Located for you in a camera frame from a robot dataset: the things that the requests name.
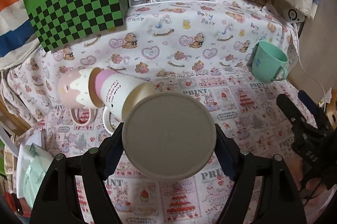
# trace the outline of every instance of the round gray lid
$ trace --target round gray lid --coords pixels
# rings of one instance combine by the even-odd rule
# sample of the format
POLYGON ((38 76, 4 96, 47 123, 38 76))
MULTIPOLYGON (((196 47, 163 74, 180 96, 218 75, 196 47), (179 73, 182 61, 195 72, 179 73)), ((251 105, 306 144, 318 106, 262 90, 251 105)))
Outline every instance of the round gray lid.
POLYGON ((122 141, 131 163, 145 176, 181 180, 199 172, 212 156, 212 116, 194 98, 166 92, 144 98, 125 120, 122 141))

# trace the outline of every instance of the green cup handle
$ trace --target green cup handle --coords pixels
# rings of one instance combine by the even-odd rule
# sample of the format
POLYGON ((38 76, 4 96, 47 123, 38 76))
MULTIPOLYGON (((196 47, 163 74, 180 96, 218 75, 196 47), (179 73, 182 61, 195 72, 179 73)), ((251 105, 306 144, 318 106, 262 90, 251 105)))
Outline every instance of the green cup handle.
POLYGON ((275 81, 282 81, 285 80, 288 76, 288 70, 285 67, 280 66, 280 69, 283 70, 283 76, 281 78, 273 78, 275 81))

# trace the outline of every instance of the white cable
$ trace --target white cable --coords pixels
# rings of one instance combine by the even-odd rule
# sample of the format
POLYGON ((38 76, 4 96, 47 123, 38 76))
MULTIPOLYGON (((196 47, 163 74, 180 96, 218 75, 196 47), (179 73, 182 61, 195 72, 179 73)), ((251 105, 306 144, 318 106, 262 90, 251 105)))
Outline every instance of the white cable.
POLYGON ((303 72, 304 72, 307 76, 309 76, 309 78, 311 78, 313 81, 315 81, 318 85, 320 85, 320 87, 322 88, 322 91, 323 91, 323 99, 324 99, 324 101, 323 101, 323 102, 324 102, 324 112, 325 112, 325 110, 326 110, 326 103, 325 103, 325 91, 324 91, 324 88, 323 88, 323 86, 322 86, 316 79, 314 79, 312 76, 310 76, 310 75, 305 71, 305 69, 304 69, 303 66, 302 66, 301 59, 300 59, 300 40, 299 40, 299 38, 298 38, 298 32, 297 32, 297 25, 296 25, 296 23, 294 23, 294 25, 295 25, 295 33, 296 33, 296 37, 297 37, 298 61, 299 61, 299 63, 300 63, 300 66, 301 66, 303 72))

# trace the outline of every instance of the checkered box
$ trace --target checkered box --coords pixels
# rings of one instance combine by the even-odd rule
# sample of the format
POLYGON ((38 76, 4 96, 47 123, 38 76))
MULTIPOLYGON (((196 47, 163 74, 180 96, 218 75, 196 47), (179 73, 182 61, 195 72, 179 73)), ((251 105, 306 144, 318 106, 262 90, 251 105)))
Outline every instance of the checkered box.
POLYGON ((123 25, 127 0, 24 0, 47 52, 71 40, 123 25))

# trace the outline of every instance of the yellow duck print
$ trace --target yellow duck print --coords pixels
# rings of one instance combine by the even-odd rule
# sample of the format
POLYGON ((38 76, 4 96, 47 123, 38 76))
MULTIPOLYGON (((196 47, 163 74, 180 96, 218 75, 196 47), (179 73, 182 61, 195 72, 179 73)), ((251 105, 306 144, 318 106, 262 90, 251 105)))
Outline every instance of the yellow duck print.
POLYGON ((191 24, 190 24, 190 21, 188 19, 183 20, 183 28, 186 29, 186 30, 191 28, 191 24))

